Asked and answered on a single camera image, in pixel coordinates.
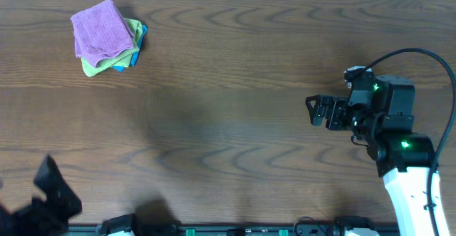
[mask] wood grain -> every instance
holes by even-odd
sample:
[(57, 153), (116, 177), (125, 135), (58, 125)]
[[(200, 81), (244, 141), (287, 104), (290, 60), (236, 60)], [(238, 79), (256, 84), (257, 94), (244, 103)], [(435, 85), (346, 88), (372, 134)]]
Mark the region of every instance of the wood grain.
[[(162, 210), (182, 223), (292, 223), (395, 214), (375, 163), (304, 105), (346, 95), (343, 71), (405, 47), (456, 69), (456, 0), (113, 0), (149, 27), (138, 65), (87, 78), (69, 17), (103, 0), (0, 0), (0, 190), (10, 210), (38, 191), (46, 153), (83, 201), (72, 222)], [(445, 72), (403, 54), (375, 69), (417, 87), (415, 131), (436, 144)], [(456, 141), (442, 197), (456, 230)]]

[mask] stack of towels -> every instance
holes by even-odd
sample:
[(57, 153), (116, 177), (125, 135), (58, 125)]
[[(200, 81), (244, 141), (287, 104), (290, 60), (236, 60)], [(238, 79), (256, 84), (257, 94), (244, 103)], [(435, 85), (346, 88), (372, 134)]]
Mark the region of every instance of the stack of towels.
[(134, 66), (147, 27), (123, 18), (113, 1), (106, 0), (71, 17), (76, 57), (84, 73), (94, 76), (108, 68), (122, 72)]

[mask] thin black wire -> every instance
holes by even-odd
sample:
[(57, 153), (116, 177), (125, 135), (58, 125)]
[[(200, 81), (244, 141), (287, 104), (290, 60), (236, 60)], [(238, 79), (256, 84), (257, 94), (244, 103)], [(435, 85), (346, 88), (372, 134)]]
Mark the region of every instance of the thin black wire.
[(296, 235), (302, 236), (301, 233), (298, 233), (298, 232), (296, 231), (296, 226), (298, 225), (299, 222), (301, 222), (301, 221), (304, 220), (304, 219), (311, 220), (311, 221), (320, 229), (320, 231), (322, 231), (326, 236), (329, 236), (329, 234), (327, 233), (327, 231), (324, 230), (324, 229), (322, 228), (322, 226), (320, 226), (312, 217), (307, 217), (307, 216), (298, 218), (298, 220), (294, 223), (294, 225), (293, 225), (293, 232), (296, 233)]
[(392, 53), (388, 53), (388, 54), (384, 55), (383, 57), (379, 58), (378, 60), (372, 62), (371, 65), (366, 66), (360, 73), (357, 73), (357, 74), (351, 76), (350, 80), (353, 80), (355, 77), (361, 75), (362, 73), (367, 71), (369, 68), (372, 68), (373, 66), (377, 65), (381, 61), (386, 60), (387, 58), (390, 58), (391, 56), (394, 56), (394, 55), (397, 55), (397, 54), (400, 54), (400, 53), (408, 53), (408, 52), (422, 53), (422, 54), (425, 54), (425, 55), (435, 59), (436, 61), (438, 61), (440, 63), (440, 65), (443, 66), (443, 68), (446, 70), (446, 72), (447, 72), (447, 74), (448, 74), (448, 76), (450, 77), (450, 80), (451, 80), (451, 86), (452, 86), (452, 92), (453, 92), (453, 102), (452, 102), (452, 107), (451, 107), (451, 115), (450, 115), (450, 119), (448, 120), (447, 126), (445, 127), (445, 131), (443, 132), (442, 138), (440, 139), (440, 142), (439, 142), (439, 145), (437, 147), (437, 150), (435, 151), (434, 159), (432, 160), (432, 163), (431, 163), (431, 166), (430, 166), (430, 169), (429, 169), (429, 173), (427, 174), (427, 183), (426, 183), (426, 196), (427, 196), (427, 205), (426, 205), (426, 207), (429, 210), (430, 221), (432, 223), (432, 229), (434, 230), (434, 234), (435, 234), (435, 236), (439, 236), (439, 230), (438, 230), (438, 227), (437, 227), (437, 220), (435, 219), (435, 213), (434, 213), (435, 204), (432, 202), (432, 175), (437, 170), (438, 160), (439, 160), (440, 154), (442, 152), (443, 146), (445, 145), (445, 141), (447, 140), (448, 135), (450, 134), (453, 122), (455, 121), (455, 115), (456, 115), (456, 110), (455, 110), (455, 106), (456, 106), (456, 78), (455, 78), (455, 75), (454, 75), (453, 71), (451, 70), (450, 66), (448, 65), (448, 63), (443, 58), (440, 58), (437, 54), (433, 53), (432, 51), (428, 51), (428, 50), (421, 49), (421, 48), (404, 48), (404, 49), (400, 49), (400, 50), (394, 51)]
[(369, 147), (369, 145), (366, 145), (366, 144), (361, 144), (361, 143), (357, 143), (357, 142), (355, 142), (355, 136), (354, 136), (354, 135), (352, 135), (352, 136), (351, 136), (350, 140), (351, 140), (351, 142), (352, 142), (354, 145), (357, 145), (357, 146), (363, 146), (363, 147), (366, 147), (366, 148), (368, 148), (368, 147)]

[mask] blue towel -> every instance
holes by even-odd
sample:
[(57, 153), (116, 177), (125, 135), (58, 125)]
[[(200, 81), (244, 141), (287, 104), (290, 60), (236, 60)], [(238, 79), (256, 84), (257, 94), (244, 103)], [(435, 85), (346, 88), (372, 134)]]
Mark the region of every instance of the blue towel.
[[(138, 41), (138, 47), (141, 48), (141, 44), (143, 43), (143, 37), (145, 35), (145, 33), (147, 32), (147, 27), (145, 25), (142, 25), (142, 35), (140, 37), (140, 40)], [(132, 57), (131, 57), (131, 61), (130, 61), (130, 66), (135, 66), (136, 65), (136, 61), (138, 60), (138, 57), (140, 55), (140, 51), (137, 51), (135, 52)], [(123, 72), (125, 70), (124, 67), (122, 66), (114, 66), (113, 67), (116, 71), (119, 71), (119, 72)]]

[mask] green towel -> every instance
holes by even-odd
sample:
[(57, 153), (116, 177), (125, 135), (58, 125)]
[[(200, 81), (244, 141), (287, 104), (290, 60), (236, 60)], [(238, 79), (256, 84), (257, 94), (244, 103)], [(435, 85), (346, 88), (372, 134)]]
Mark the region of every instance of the green towel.
[(81, 58), (83, 70), (87, 76), (94, 76), (112, 66), (128, 67), (130, 65), (132, 55), (140, 50), (138, 48), (138, 41), (140, 40), (141, 35), (143, 34), (143, 25), (141, 24), (141, 22), (135, 19), (125, 18), (125, 22), (127, 22), (128, 27), (135, 35), (135, 39), (133, 41), (133, 48), (129, 50), (124, 50), (114, 58), (107, 58), (98, 62), (97, 68), (92, 67), (84, 58)]

